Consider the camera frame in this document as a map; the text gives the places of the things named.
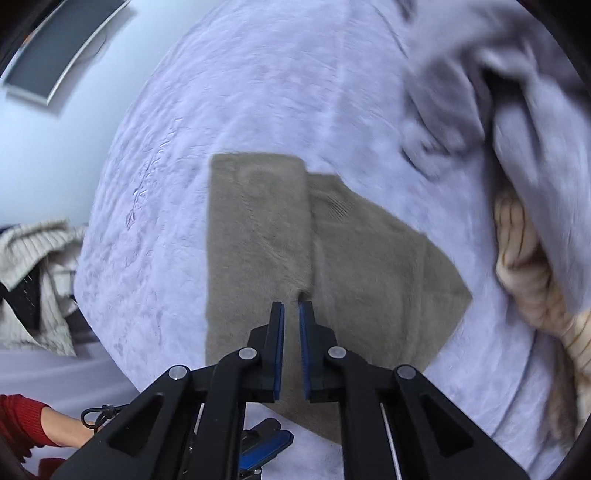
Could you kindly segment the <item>red sleeved left forearm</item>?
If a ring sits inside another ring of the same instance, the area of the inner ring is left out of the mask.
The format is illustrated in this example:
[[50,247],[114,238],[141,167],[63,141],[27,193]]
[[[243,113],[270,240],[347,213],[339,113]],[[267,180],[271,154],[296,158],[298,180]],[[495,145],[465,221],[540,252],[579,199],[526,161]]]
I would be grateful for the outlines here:
[[93,435],[79,419],[20,394],[2,394],[0,406],[1,437],[20,462],[33,448],[80,448]]

